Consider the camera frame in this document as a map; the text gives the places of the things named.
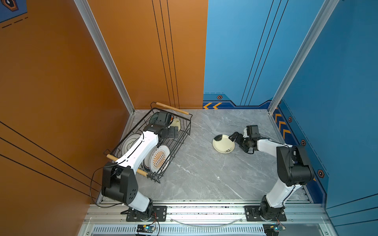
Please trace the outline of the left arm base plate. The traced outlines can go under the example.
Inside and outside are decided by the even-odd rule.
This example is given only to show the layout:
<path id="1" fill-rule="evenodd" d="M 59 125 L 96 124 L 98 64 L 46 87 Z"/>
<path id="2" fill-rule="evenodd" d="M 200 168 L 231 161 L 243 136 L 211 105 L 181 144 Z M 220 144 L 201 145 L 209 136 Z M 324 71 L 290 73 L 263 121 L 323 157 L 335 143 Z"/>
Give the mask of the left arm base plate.
<path id="1" fill-rule="evenodd" d="M 126 217 L 127 222 L 153 222 L 157 219 L 158 222 L 164 222 L 167 216 L 167 206 L 153 206 L 151 216 L 147 216 L 145 212 L 139 212 L 134 209 L 128 210 Z"/>

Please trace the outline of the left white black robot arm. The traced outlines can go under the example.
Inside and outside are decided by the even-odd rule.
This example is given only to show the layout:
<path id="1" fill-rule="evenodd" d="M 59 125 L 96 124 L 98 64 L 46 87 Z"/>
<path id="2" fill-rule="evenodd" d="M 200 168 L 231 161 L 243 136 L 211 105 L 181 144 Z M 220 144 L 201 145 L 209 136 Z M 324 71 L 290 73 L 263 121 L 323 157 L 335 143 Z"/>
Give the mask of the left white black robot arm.
<path id="1" fill-rule="evenodd" d="M 135 175 L 140 164 L 160 141 L 178 135 L 178 129 L 171 126 L 172 121 L 172 113 L 158 112 L 157 118 L 143 128 L 131 149 L 113 163 L 107 162 L 100 168 L 102 196 L 127 205 L 142 220 L 147 221 L 152 217 L 153 201 L 139 192 Z"/>

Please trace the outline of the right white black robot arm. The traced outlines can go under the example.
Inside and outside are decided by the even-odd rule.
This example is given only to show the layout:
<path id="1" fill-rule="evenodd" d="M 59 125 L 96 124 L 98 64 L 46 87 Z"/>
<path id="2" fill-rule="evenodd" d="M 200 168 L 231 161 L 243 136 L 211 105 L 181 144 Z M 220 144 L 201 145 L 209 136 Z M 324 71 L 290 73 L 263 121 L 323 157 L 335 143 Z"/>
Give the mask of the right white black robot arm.
<path id="1" fill-rule="evenodd" d="M 304 147 L 262 137 L 257 125 L 248 125 L 244 134 L 234 132 L 229 140 L 237 143 L 247 154 L 259 151 L 276 158 L 278 180 L 272 190 L 263 196 L 257 211 L 265 221 L 275 220 L 284 213 L 290 196 L 315 177 Z"/>

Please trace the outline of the cream plate with black flowers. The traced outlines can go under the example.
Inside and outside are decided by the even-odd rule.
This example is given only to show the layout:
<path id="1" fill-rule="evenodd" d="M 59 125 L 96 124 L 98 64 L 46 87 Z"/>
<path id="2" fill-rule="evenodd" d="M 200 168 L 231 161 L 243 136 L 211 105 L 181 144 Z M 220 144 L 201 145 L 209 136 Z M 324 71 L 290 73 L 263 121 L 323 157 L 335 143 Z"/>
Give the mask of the cream plate with black flowers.
<path id="1" fill-rule="evenodd" d="M 213 148 L 223 154 L 232 152 L 235 149 L 235 143 L 229 139 L 229 136 L 217 135 L 212 141 Z"/>

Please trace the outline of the black wire dish rack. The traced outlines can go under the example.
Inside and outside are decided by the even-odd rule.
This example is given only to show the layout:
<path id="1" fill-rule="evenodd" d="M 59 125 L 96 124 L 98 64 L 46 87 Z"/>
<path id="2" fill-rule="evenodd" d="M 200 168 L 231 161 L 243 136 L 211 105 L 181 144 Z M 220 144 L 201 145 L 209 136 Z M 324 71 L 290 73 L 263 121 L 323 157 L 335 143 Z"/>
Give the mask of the black wire dish rack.
<path id="1" fill-rule="evenodd" d="M 190 136 L 192 117 L 187 111 L 152 102 L 147 114 L 107 155 L 111 175 L 117 176 L 120 168 L 129 166 L 135 173 L 159 183 Z"/>

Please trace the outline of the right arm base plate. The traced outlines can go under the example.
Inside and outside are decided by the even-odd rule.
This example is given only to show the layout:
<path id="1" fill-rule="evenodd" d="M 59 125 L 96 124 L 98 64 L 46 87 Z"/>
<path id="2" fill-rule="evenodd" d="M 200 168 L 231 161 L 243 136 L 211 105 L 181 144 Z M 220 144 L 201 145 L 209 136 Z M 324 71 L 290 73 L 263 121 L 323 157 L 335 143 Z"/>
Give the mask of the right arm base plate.
<path id="1" fill-rule="evenodd" d="M 274 208 L 270 206 L 244 206 L 245 216 L 248 222 L 255 221 L 280 221 L 286 222 L 285 207 Z"/>

